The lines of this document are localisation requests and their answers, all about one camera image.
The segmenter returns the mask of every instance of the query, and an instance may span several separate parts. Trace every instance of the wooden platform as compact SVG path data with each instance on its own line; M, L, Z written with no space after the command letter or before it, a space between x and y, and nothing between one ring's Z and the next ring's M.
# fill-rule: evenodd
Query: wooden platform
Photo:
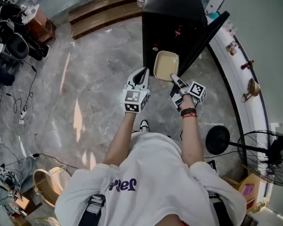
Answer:
M142 15L136 0L95 0L69 13L71 37L81 38L97 29Z

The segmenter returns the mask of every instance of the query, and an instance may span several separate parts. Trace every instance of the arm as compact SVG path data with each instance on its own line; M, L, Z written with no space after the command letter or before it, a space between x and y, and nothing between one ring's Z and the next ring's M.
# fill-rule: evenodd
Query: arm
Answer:
M190 95L183 96L180 109L194 108L193 100ZM203 161L203 150L200 143L197 118L190 116L183 119L183 162L190 167L198 161Z
M128 156L136 113L126 112L104 159L104 164L119 166Z

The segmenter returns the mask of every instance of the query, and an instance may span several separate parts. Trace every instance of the shoe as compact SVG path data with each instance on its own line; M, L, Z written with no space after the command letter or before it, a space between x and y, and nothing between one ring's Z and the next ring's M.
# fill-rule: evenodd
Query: shoe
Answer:
M49 49L50 49L50 46L49 45L46 45L47 46L47 49L45 50L45 52L43 53L43 59L47 59L48 58L48 55L49 55Z
M140 124L140 131L146 131L149 132L149 124L147 122L147 120L142 120L141 124Z

